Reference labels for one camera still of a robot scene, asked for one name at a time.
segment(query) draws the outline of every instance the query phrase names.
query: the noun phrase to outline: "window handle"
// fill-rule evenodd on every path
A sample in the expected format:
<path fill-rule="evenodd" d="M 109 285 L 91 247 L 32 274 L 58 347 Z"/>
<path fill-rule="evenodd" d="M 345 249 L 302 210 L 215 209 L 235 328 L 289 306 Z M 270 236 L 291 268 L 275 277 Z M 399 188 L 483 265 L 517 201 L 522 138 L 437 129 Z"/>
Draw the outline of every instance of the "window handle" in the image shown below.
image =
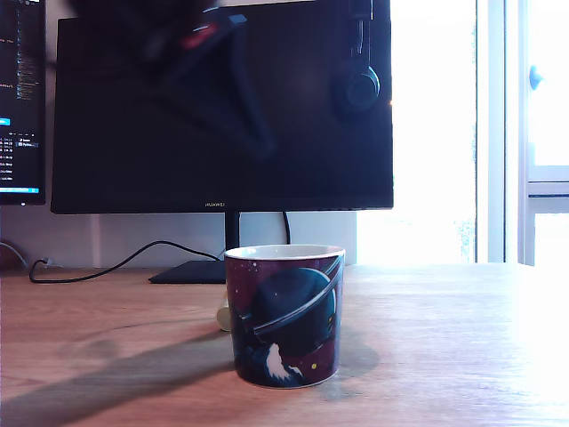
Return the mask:
<path fill-rule="evenodd" d="M 537 91 L 543 77 L 537 72 L 537 65 L 532 65 L 530 67 L 530 86 L 532 90 Z"/>

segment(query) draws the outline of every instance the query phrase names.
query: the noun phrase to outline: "black monitor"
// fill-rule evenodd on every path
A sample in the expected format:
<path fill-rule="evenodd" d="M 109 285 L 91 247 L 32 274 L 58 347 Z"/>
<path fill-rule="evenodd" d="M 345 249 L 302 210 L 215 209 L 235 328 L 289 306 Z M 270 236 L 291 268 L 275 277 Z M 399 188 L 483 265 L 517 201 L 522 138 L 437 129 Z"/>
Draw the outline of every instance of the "black monitor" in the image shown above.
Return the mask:
<path fill-rule="evenodd" d="M 238 212 L 392 207 L 389 2 L 375 3 L 363 55 L 381 90 L 361 111 L 338 97 L 362 53 L 348 0 L 223 8 L 229 42 L 166 84 L 61 20 L 52 210 L 223 212 L 229 249 Z"/>
<path fill-rule="evenodd" d="M 45 2 L 0 0 L 0 205 L 45 203 Z"/>

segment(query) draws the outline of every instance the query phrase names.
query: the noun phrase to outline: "monitor stand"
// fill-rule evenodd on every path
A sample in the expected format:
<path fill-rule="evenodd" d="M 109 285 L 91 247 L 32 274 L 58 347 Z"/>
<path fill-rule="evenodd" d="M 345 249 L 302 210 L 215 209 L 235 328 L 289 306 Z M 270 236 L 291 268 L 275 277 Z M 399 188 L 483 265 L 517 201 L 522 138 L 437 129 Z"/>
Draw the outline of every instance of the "monitor stand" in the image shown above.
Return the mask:
<path fill-rule="evenodd" d="M 239 212 L 225 213 L 226 250 L 239 247 Z M 225 262 L 190 261 L 150 278 L 150 283 L 160 285 L 225 285 Z"/>

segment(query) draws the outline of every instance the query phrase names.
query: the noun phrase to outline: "desk surface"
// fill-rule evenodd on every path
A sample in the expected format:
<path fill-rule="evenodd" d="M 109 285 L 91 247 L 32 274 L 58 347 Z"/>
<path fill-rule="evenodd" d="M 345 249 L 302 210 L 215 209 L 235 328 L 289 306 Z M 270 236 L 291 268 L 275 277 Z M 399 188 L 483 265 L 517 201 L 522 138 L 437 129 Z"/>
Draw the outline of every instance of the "desk surface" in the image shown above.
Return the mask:
<path fill-rule="evenodd" d="M 2 426 L 569 425 L 566 276 L 516 265 L 346 271 L 341 369 L 239 380 L 223 286 L 2 280 Z"/>

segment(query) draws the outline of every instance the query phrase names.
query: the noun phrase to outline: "space-themed mug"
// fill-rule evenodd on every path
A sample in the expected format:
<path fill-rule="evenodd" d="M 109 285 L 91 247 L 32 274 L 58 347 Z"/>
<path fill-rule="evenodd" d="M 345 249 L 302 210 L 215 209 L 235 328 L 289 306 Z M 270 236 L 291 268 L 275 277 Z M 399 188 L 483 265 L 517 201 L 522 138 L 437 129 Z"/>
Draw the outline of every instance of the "space-themed mug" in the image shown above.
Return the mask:
<path fill-rule="evenodd" d="M 255 246 L 225 253 L 237 374 L 291 389 L 338 370 L 345 251 Z"/>

